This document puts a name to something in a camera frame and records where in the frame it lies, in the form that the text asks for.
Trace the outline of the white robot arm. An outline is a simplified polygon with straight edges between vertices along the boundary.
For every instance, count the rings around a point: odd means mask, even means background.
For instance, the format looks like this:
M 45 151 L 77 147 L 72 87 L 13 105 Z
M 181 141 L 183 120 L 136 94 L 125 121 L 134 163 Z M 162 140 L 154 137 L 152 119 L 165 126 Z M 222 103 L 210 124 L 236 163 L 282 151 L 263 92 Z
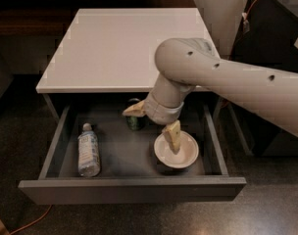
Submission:
M 171 38 L 155 52 L 159 71 L 146 99 L 123 111 L 170 126 L 185 97 L 202 86 L 298 137 L 298 73 L 220 59 L 201 38 Z

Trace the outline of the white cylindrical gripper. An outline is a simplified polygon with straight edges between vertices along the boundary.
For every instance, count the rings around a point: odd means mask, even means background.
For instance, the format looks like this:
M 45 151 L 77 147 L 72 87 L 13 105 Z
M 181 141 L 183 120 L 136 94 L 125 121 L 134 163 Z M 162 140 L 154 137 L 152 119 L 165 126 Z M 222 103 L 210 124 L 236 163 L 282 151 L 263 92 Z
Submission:
M 171 81 L 158 75 L 153 89 L 144 101 L 140 101 L 123 111 L 125 117 L 142 118 L 145 115 L 157 124 L 165 125 L 162 134 L 171 151 L 180 150 L 180 116 L 184 99 L 195 89 L 194 86 Z

